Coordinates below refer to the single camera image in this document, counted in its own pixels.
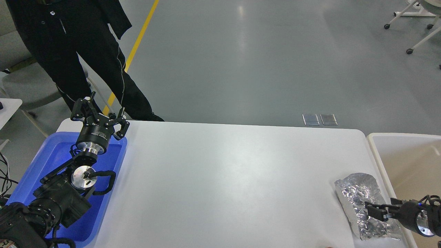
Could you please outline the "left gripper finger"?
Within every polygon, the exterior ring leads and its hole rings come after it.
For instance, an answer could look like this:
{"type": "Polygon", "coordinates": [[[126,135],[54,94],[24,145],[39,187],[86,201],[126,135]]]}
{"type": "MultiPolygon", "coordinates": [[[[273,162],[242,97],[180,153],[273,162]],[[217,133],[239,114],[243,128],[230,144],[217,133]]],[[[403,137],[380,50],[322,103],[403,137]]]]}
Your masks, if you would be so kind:
{"type": "Polygon", "coordinates": [[[118,114],[110,112],[105,121],[105,127],[110,130],[116,140],[121,140],[126,136],[130,123],[124,116],[126,108],[120,108],[118,114]]]}
{"type": "Polygon", "coordinates": [[[71,111],[72,121],[98,122],[98,111],[94,106],[96,92],[92,92],[89,97],[78,99],[71,111]]]}

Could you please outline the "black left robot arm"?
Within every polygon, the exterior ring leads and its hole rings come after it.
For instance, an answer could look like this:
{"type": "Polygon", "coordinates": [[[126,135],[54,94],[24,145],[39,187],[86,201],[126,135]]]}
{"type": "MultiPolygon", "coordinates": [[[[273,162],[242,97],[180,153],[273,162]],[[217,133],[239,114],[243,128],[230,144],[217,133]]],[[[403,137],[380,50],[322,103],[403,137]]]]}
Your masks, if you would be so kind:
{"type": "Polygon", "coordinates": [[[82,122],[71,158],[40,179],[29,205],[16,201],[1,208],[2,248],[57,248],[59,244],[75,248],[72,239],[57,237],[60,226],[68,228],[78,221],[92,207],[91,196],[104,196],[113,189],[117,173],[96,171],[93,165],[112,137],[125,137],[130,123],[124,107],[118,115],[98,113],[94,96],[95,92],[78,99],[71,112],[72,121],[82,122]]]}

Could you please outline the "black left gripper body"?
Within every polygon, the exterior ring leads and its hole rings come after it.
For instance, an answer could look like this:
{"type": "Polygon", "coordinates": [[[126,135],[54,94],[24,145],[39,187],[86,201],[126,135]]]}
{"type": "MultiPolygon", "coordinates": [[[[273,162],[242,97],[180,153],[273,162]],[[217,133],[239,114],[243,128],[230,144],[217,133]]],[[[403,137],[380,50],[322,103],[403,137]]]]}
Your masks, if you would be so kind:
{"type": "Polygon", "coordinates": [[[85,117],[76,146],[82,151],[93,152],[97,155],[106,153],[114,129],[106,125],[109,118],[98,115],[98,120],[94,116],[85,117]]]}

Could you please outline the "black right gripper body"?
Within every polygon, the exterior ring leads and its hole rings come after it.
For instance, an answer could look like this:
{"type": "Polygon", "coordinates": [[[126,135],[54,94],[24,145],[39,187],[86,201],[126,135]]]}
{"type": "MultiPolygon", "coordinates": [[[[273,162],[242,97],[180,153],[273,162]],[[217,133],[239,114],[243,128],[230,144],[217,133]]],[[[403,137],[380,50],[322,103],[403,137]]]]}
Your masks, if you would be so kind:
{"type": "Polygon", "coordinates": [[[423,237],[440,236],[440,197],[424,196],[421,200],[404,200],[403,205],[389,208],[394,219],[423,237]]]}

